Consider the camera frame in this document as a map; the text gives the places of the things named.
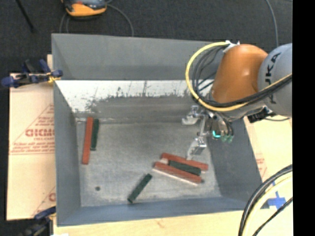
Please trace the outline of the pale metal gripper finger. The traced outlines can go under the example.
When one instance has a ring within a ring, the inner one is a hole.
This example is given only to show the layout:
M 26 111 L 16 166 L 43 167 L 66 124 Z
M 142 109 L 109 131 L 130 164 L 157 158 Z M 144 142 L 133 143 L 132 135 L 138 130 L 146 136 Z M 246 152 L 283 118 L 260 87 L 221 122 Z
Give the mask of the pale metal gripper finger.
M 182 125 L 195 125 L 204 120 L 205 110 L 198 105 L 192 105 L 188 114 L 182 118 Z
M 196 155 L 200 155 L 206 147 L 207 145 L 203 137 L 194 138 L 186 153 L 186 159 L 192 160 Z

